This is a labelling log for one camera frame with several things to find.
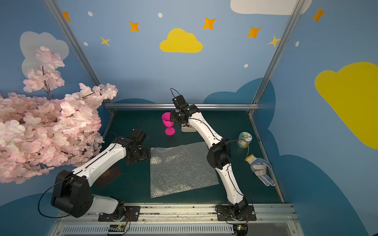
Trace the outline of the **pink plastic wine glass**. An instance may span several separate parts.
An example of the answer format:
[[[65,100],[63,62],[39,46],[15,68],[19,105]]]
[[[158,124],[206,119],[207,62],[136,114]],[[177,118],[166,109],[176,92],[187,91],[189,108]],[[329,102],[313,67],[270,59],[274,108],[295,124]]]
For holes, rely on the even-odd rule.
[[[168,136],[174,135],[175,134],[175,129],[173,128],[174,122],[172,122],[170,120],[171,113],[166,112],[162,115],[161,118],[162,118],[162,122],[163,122],[164,126],[166,127],[166,130],[165,130],[166,135],[168,135]]]

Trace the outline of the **clear bubble wrap sheet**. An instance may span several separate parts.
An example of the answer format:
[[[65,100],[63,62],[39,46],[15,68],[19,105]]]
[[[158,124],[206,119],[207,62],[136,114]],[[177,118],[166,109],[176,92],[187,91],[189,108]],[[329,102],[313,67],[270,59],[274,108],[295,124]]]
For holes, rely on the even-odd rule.
[[[208,151],[205,142],[151,148],[151,198],[218,185],[217,173],[206,159]]]

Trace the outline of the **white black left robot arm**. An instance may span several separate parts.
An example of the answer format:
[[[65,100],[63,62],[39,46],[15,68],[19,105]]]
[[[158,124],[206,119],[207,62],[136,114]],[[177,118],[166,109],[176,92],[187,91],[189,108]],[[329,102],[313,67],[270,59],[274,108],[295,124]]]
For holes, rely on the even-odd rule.
[[[123,201],[94,195],[91,186],[122,159],[129,164],[149,159],[151,150],[142,144],[145,138],[146,133],[135,128],[129,137],[116,138],[89,162],[71,172],[61,171],[56,177],[51,205],[76,218],[98,213],[100,221],[127,221]]]

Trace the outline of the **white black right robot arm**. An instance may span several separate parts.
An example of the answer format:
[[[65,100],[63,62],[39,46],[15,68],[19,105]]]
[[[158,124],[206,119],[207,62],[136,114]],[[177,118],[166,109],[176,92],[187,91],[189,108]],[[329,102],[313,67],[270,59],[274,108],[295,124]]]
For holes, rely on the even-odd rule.
[[[248,209],[248,201],[240,190],[231,167],[230,140],[220,136],[206,121],[196,105],[188,104],[182,95],[172,99],[175,110],[170,120],[178,124],[189,124],[208,146],[207,161],[219,174],[224,185],[231,215],[240,218]]]

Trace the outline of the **white tape dispenser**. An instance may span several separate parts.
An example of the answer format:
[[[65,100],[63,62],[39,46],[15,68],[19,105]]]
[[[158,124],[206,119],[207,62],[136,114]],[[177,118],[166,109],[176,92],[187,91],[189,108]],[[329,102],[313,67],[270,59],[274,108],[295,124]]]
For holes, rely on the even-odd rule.
[[[190,124],[182,124],[181,131],[186,133],[197,132],[197,130],[193,128]]]

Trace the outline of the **brown tree base pot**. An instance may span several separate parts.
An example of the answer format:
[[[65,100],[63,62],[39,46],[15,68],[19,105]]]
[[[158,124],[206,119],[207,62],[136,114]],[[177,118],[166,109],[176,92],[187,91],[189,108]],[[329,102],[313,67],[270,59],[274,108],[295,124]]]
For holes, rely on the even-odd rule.
[[[120,168],[114,164],[95,181],[95,185],[98,189],[102,189],[121,175]]]

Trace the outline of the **small green circuit board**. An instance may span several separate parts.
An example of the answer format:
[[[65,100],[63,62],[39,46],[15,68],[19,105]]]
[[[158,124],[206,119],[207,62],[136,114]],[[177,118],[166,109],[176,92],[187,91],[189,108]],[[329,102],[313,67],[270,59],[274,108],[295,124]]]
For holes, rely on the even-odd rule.
[[[118,225],[110,225],[108,227],[107,234],[108,235],[123,235],[126,232],[126,225],[125,224],[118,224]]]

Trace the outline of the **pink cherry blossom tree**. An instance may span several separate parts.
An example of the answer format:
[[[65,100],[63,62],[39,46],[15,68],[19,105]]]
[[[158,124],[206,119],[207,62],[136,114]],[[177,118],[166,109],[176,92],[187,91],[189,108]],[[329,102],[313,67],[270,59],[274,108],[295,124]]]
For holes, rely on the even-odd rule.
[[[30,68],[24,91],[43,90],[46,97],[10,92],[1,98],[1,183],[24,183],[63,165],[81,166],[99,154],[99,107],[116,97],[111,84],[89,87],[54,99],[51,91],[64,85],[59,54],[47,47],[36,51],[39,69]]]

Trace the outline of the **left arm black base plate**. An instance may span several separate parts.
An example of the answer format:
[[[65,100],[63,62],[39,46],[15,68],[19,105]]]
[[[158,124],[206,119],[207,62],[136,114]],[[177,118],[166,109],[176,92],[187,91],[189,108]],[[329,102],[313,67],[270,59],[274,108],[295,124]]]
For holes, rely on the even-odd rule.
[[[122,206],[112,214],[101,213],[98,217],[98,222],[136,222],[138,221],[140,210],[140,206]]]

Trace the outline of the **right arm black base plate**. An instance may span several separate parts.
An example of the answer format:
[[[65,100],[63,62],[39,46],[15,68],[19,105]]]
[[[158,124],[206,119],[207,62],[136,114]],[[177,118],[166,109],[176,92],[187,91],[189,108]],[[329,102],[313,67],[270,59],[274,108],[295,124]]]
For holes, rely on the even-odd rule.
[[[256,221],[257,216],[253,206],[247,206],[240,212],[234,207],[226,205],[216,205],[215,211],[218,221]]]

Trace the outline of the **left aluminium frame post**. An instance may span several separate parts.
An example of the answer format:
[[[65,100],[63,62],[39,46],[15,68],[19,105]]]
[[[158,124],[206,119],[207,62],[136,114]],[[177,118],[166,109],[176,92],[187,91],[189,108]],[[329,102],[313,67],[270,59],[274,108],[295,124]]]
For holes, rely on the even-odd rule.
[[[95,85],[98,86],[101,84],[98,76],[96,75],[94,69],[92,68],[89,60],[87,59],[84,51],[82,50],[76,36],[74,35],[72,29],[69,26],[68,20],[64,17],[61,8],[59,7],[57,1],[54,0],[44,0],[45,4],[47,5],[48,9],[50,10],[51,14],[55,18],[56,22],[58,23],[60,29],[62,30],[63,34],[65,35],[66,39],[68,40],[70,46],[72,47],[73,51],[75,52],[76,56],[78,57],[79,61],[85,72],[87,73],[90,81]]]

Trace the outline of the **aluminium frame post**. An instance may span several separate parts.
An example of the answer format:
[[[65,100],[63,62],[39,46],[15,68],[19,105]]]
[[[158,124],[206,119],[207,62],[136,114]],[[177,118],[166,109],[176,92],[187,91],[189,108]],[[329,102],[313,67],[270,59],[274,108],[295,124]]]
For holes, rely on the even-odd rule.
[[[92,68],[89,60],[87,59],[84,51],[82,50],[76,36],[74,35],[72,29],[69,26],[68,20],[64,17],[61,8],[59,7],[57,1],[54,0],[44,0],[45,4],[47,5],[48,9],[50,10],[51,14],[55,18],[56,22],[58,23],[60,29],[62,30],[63,34],[65,35],[66,39],[68,40],[70,46],[72,47],[73,51],[75,52],[76,56],[78,57],[79,61],[85,72],[87,73],[90,81],[95,85],[98,86],[101,84],[98,76],[96,75],[94,69]]]
[[[274,54],[273,54],[273,57],[270,61],[270,64],[267,68],[267,71],[256,91],[256,94],[254,96],[254,99],[252,101],[252,105],[256,105],[257,107],[256,108],[253,108],[253,109],[250,109],[248,111],[248,115],[249,115],[249,118],[252,118],[253,116],[253,113],[255,110],[257,110],[259,108],[259,102],[262,98],[262,95],[274,73],[274,70],[285,50],[285,47],[302,15],[302,9],[304,8],[304,5],[305,5],[306,1],[305,0],[299,0],[296,2],[296,5],[294,6],[294,9],[293,9],[293,12],[292,14],[290,15],[289,17],[289,20],[285,26],[285,29],[283,31],[283,34],[281,36],[281,40],[279,41],[279,45],[276,46],[276,49],[274,51]]]

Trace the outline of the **aluminium front rail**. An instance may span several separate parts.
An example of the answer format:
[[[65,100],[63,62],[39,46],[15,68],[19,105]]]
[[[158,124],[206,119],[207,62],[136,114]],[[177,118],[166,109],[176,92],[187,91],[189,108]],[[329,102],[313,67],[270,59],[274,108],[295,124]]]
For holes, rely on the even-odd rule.
[[[218,221],[215,204],[127,204],[140,206],[136,222],[98,222],[98,213],[55,220],[50,236],[233,236],[233,225],[247,225],[247,236],[302,236],[291,204],[255,204],[256,221]],[[123,235],[108,235],[110,225],[125,224]]]

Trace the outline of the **right aluminium frame post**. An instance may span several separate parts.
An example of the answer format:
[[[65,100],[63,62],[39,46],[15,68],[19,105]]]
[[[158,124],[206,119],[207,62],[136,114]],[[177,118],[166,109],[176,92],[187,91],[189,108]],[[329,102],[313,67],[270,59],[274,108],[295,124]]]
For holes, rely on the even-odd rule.
[[[253,113],[255,110],[257,110],[259,108],[259,102],[262,98],[262,95],[274,73],[274,70],[285,50],[285,47],[302,15],[302,9],[304,8],[304,5],[305,5],[306,1],[305,0],[299,0],[296,2],[296,5],[294,6],[294,9],[293,9],[293,12],[292,14],[290,15],[289,17],[289,20],[285,26],[285,29],[283,31],[283,34],[281,36],[281,40],[279,41],[279,45],[276,46],[276,49],[274,51],[274,54],[273,54],[273,57],[270,61],[270,64],[267,68],[267,71],[256,91],[256,94],[254,96],[254,99],[252,101],[252,105],[256,105],[257,107],[256,108],[253,108],[253,109],[250,109],[248,111],[248,115],[249,115],[249,118],[252,118],[253,116]]]

